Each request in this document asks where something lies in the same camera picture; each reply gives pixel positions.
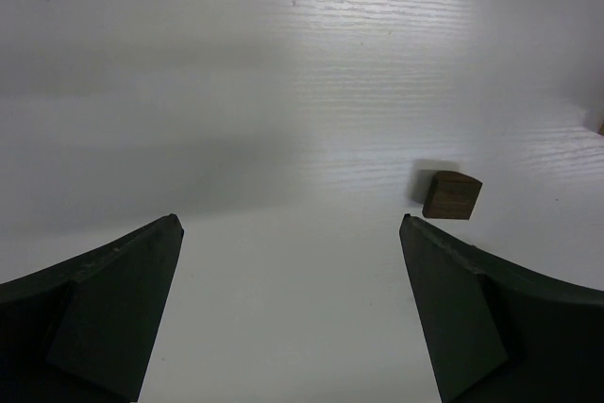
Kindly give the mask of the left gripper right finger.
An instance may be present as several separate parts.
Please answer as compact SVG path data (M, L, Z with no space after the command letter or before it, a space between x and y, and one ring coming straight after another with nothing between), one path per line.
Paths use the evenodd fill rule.
M407 214L399 229L443 402L600 402L603 293Z

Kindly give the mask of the dark brown wood cube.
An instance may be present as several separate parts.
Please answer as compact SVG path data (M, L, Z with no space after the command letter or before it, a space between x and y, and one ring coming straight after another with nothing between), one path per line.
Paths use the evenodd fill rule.
M482 182L454 171L436 172L428 187L422 215L428 219L469 220Z

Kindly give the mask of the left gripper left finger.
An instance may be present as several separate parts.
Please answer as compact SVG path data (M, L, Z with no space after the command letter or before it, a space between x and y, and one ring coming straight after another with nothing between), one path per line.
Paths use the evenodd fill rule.
M138 401L183 238L169 214L2 284L2 401Z

